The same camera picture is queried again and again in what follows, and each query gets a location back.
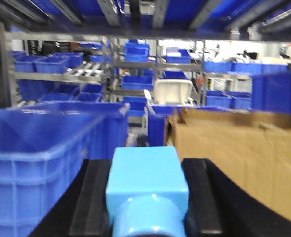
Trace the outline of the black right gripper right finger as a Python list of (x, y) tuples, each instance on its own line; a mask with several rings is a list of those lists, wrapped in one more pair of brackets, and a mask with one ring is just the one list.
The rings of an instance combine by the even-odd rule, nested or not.
[(189, 187), (189, 237), (291, 237), (291, 221), (270, 210), (206, 158), (181, 163)]

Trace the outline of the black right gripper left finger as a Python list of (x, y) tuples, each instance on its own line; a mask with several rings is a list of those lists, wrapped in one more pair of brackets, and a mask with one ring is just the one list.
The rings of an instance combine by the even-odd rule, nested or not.
[(29, 234), (31, 237), (109, 237), (105, 189), (111, 162), (85, 160), (77, 176)]

